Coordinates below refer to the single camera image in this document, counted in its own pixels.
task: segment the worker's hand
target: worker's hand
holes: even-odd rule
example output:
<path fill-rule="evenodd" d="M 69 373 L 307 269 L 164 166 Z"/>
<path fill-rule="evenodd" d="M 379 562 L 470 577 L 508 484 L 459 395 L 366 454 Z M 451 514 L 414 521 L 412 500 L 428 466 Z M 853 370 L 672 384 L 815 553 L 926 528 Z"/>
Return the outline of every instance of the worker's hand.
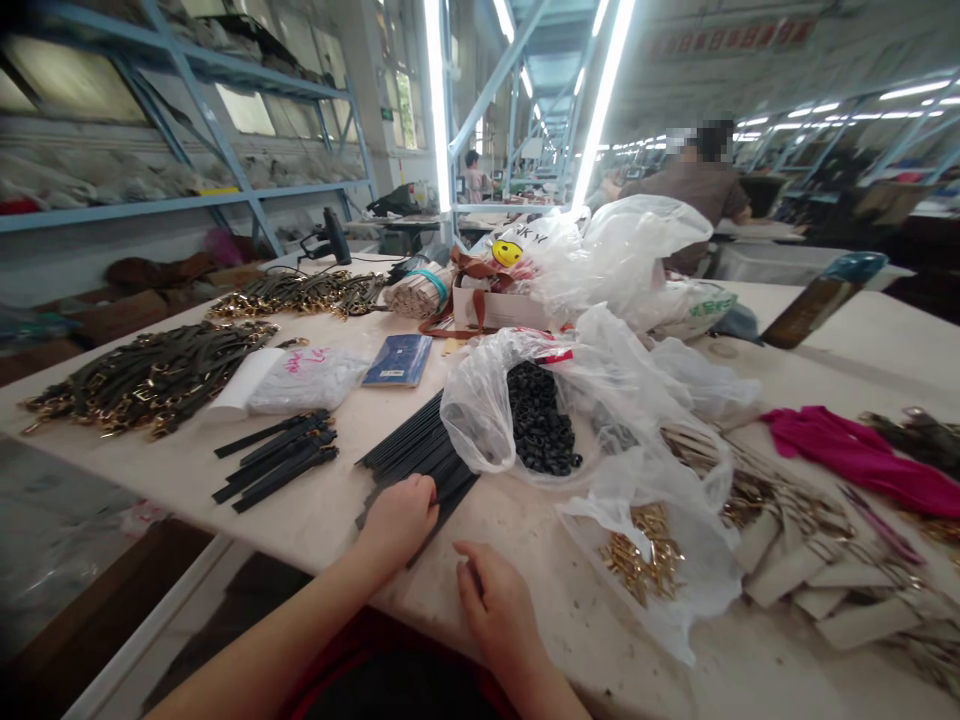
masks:
<path fill-rule="evenodd" d="M 457 584 L 467 624 L 501 685 L 523 684 L 550 665 L 540 640 L 530 589 L 517 569 L 489 545 L 461 540 Z"/>
<path fill-rule="evenodd" d="M 411 475 L 388 487 L 367 513 L 355 549 L 366 567 L 386 581 L 423 545 L 437 524 L 437 486 L 429 475 Z"/>

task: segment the blue metal shelf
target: blue metal shelf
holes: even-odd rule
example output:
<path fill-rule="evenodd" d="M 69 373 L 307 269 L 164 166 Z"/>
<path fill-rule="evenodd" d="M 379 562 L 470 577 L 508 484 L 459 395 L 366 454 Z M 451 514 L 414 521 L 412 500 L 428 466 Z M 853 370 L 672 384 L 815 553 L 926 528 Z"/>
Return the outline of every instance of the blue metal shelf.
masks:
<path fill-rule="evenodd" d="M 203 106 L 204 103 L 198 83 L 217 82 L 241 90 L 283 95 L 310 102 L 317 111 L 321 127 L 324 123 L 318 104 L 321 100 L 347 101 L 351 105 L 351 112 L 356 112 L 356 102 L 350 92 L 290 77 L 246 60 L 181 41 L 165 22 L 157 7 L 156 0 L 141 0 L 141 3 L 149 22 L 153 24 L 152 29 L 117 20 L 68 3 L 51 2 L 42 7 L 41 24 L 33 32 L 52 42 L 61 42 L 104 54 L 115 63 L 119 63 L 119 66 L 122 66 L 121 69 L 126 73 L 125 77 L 128 77 L 132 72 L 129 70 L 129 66 L 139 66 L 175 74 L 183 80 L 194 102 L 200 106 Z M 137 94 L 141 104 L 145 102 L 148 105 L 152 104 L 149 97 L 144 97 L 142 93 L 135 94 Z M 163 114 L 156 107 L 145 107 L 145 110 L 174 155 L 181 162 L 189 163 L 182 146 L 167 125 Z M 370 179 L 370 163 L 359 126 L 357 130 L 360 135 L 360 154 L 363 158 L 366 178 L 302 187 L 255 190 L 250 186 L 250 182 L 243 173 L 243 168 L 216 118 L 210 117 L 209 112 L 204 112 L 203 107 L 200 110 L 207 128 L 214 137 L 217 149 L 222 154 L 222 159 L 236 176 L 240 192 L 0 216 L 0 233 L 246 203 L 253 215 L 254 235 L 256 235 L 258 229 L 262 229 L 274 251 L 279 253 L 279 243 L 269 225 L 268 218 L 264 214 L 260 204 L 261 200 L 294 197 L 310 193 L 335 192 L 340 196 L 346 213 L 345 219 L 349 220 L 350 208 L 345 195 L 346 190 L 368 187 L 371 198 L 375 197 L 373 182 Z M 324 144 L 327 146 L 328 152 L 332 151 L 328 141 L 325 140 Z M 226 224 L 222 216 L 215 211 L 214 216 L 218 224 L 221 226 Z"/>
<path fill-rule="evenodd" d="M 303 185 L 289 188 L 267 188 L 254 190 L 253 193 L 224 193 L 223 195 L 205 195 L 203 197 L 171 198 L 170 200 L 154 200 L 143 203 L 124 203 L 122 205 L 97 205 L 95 207 L 76 208 L 73 210 L 49 210 L 47 212 L 24 213 L 22 215 L 0 215 L 0 233 L 16 232 L 18 230 L 39 230 L 42 228 L 61 227 L 78 223 L 99 222 L 101 220 L 116 220 L 117 218 L 135 217 L 137 215 L 157 215 L 160 213 L 176 212 L 178 210 L 195 210 L 198 208 L 213 207 L 216 205 L 231 205 L 249 202 L 251 195 L 259 200 L 269 200 L 278 197 L 295 197 L 310 193 L 337 192 L 356 187 L 365 187 L 366 180 L 351 180 L 329 185 Z"/>

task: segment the shelf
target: shelf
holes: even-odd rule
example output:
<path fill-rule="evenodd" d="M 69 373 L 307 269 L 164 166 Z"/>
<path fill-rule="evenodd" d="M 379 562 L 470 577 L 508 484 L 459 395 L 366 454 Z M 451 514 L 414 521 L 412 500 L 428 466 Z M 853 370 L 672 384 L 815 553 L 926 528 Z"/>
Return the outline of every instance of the shelf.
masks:
<path fill-rule="evenodd" d="M 269 188 L 267 190 L 254 190 L 253 194 L 261 200 L 267 200 L 275 197 L 292 197 L 294 195 L 309 195 L 310 193 L 350 190 L 357 187 L 366 187 L 369 184 L 369 180 L 348 180 L 346 182 L 331 183 L 329 185 L 301 185 L 300 187 L 292 188 Z"/>
<path fill-rule="evenodd" d="M 0 215 L 0 233 L 18 230 L 39 230 L 60 227 L 76 223 L 115 220 L 137 215 L 155 215 L 175 210 L 193 210 L 213 205 L 229 205 L 245 202 L 243 193 L 209 195 L 206 197 L 173 198 L 143 203 L 124 203 L 122 205 L 98 205 L 96 207 L 75 208 L 73 210 L 48 210 L 46 212 L 24 213 L 23 215 Z"/>
<path fill-rule="evenodd" d="M 44 13 L 47 18 L 44 28 L 54 36 L 51 39 L 66 35 L 81 44 L 93 45 L 108 52 L 121 52 L 136 64 L 152 70 L 175 72 L 163 38 L 154 30 L 69 3 L 51 4 L 44 9 Z M 350 99 L 346 91 L 290 77 L 248 60 L 187 42 L 179 42 L 178 47 L 187 56 L 201 82 L 216 82 L 242 90 L 269 92 L 301 100 Z"/>
<path fill-rule="evenodd" d="M 331 183 L 329 185 L 303 185 L 290 188 L 268 188 L 254 190 L 252 195 L 257 199 L 266 200 L 278 197 L 293 197 L 310 193 L 336 192 L 354 187 L 363 187 L 367 180 L 351 180 L 349 182 Z M 154 200 L 142 203 L 124 203 L 122 205 L 98 205 L 73 210 L 49 210 L 46 212 L 25 213 L 23 215 L 0 215 L 0 233 L 17 232 L 21 230 L 40 230 L 43 228 L 61 227 L 77 223 L 99 222 L 101 220 L 116 220 L 118 218 L 136 217 L 138 215 L 156 215 L 159 213 L 175 212 L 178 210 L 195 210 L 197 208 L 213 207 L 215 205 L 231 205 L 249 201 L 247 193 L 225 193 L 223 195 L 206 195 L 203 197 L 172 198 L 170 200 Z"/>

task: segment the brown shirt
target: brown shirt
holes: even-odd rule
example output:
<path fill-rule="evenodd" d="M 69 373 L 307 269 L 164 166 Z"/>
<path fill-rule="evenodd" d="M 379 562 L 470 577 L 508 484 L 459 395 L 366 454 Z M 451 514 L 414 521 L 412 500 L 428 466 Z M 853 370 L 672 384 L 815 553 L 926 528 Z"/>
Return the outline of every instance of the brown shirt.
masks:
<path fill-rule="evenodd" d="M 662 195 L 687 203 L 714 227 L 725 217 L 736 217 L 748 207 L 750 198 L 737 171 L 727 163 L 675 161 L 666 169 L 643 180 L 627 183 L 620 198 L 631 195 Z M 707 243 L 694 243 L 664 260 L 664 266 L 692 275 L 707 252 Z"/>

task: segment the metal shelving unit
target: metal shelving unit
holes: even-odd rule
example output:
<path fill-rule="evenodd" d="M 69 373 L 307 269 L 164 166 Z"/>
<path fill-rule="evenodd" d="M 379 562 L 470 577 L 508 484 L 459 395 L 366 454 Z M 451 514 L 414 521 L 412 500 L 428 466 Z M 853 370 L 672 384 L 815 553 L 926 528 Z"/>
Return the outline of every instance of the metal shelving unit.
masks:
<path fill-rule="evenodd" d="M 211 151 L 218 156 L 218 159 L 229 167 L 237 180 L 239 191 L 201 197 L 171 198 L 153 202 L 102 205 L 76 210 L 53 210 L 0 216 L 0 233 L 36 230 L 139 215 L 156 215 L 196 208 L 209 208 L 214 222 L 225 227 L 227 222 L 217 208 L 221 205 L 246 203 L 253 216 L 254 237 L 262 230 L 270 246 L 279 257 L 283 254 L 283 251 L 270 226 L 261 201 L 312 193 L 335 192 L 339 196 L 346 219 L 349 220 L 350 204 L 346 196 L 347 190 L 367 187 L 371 199 L 376 198 L 376 188 L 370 171 L 370 158 L 363 139 L 363 131 L 360 123 L 356 122 L 358 117 L 356 99 L 349 88 L 344 91 L 325 87 L 300 78 L 289 77 L 246 60 L 186 43 L 176 37 L 157 6 L 156 0 L 141 0 L 141 4 L 153 24 L 153 29 L 101 15 L 86 8 L 66 3 L 52 3 L 43 7 L 41 23 L 32 34 L 44 40 L 95 52 L 110 59 L 124 79 L 127 80 L 131 92 L 140 102 L 145 115 L 160 133 L 173 156 L 180 162 L 190 165 L 186 151 L 167 123 L 155 99 L 149 93 L 144 92 L 141 87 L 138 87 L 137 83 L 131 82 L 131 78 L 136 76 L 138 69 L 176 74 L 186 85 L 188 93 L 213 138 L 213 143 L 204 142 L 204 144 L 208 145 Z M 334 151 L 327 133 L 320 102 L 331 100 L 348 102 L 350 115 L 346 127 L 341 130 L 341 138 L 346 137 L 350 129 L 350 123 L 355 123 L 365 177 L 361 180 L 321 185 L 254 189 L 250 185 L 216 116 L 207 106 L 201 83 L 220 83 L 239 90 L 278 95 L 310 103 L 319 118 L 324 146 L 331 155 L 341 154 L 344 143 L 341 142 L 339 149 L 336 152 Z"/>

